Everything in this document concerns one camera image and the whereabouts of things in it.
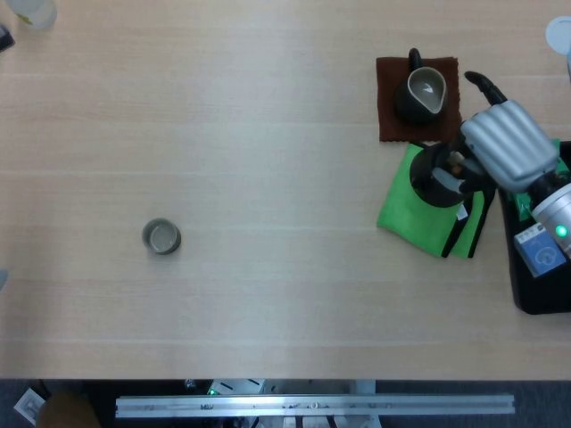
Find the wooden table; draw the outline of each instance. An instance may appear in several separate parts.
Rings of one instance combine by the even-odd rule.
[[[569,138],[568,0],[58,6],[47,33],[0,7],[0,375],[571,378],[571,316],[512,302],[499,203],[471,260],[376,228],[405,147],[375,58],[457,56]],[[147,253],[155,217],[177,253]]]

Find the brown napkin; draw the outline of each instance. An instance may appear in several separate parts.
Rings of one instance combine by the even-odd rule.
[[[458,132],[460,116],[460,92],[458,86],[458,59],[424,59],[427,67],[440,71],[448,86],[446,110],[433,123],[411,125],[400,119],[394,110],[394,93],[409,75],[408,58],[377,58],[377,108],[381,141],[449,141]]]

